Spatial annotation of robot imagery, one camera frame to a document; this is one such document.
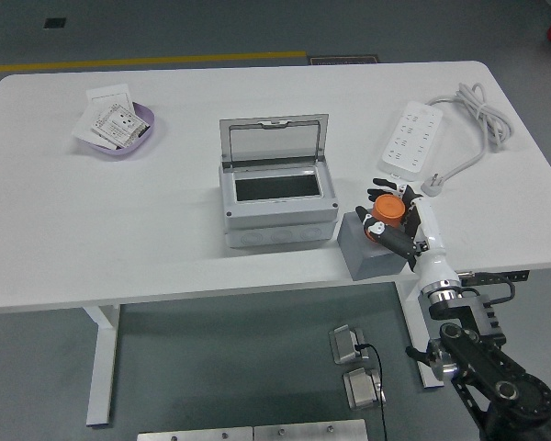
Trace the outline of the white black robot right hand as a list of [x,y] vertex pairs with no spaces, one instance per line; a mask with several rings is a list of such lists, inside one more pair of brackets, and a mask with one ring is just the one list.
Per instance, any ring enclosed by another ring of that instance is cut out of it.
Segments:
[[446,258],[429,199],[407,184],[375,178],[367,190],[371,209],[355,208],[365,236],[405,259],[419,277],[418,290],[434,304],[461,296],[461,281]]

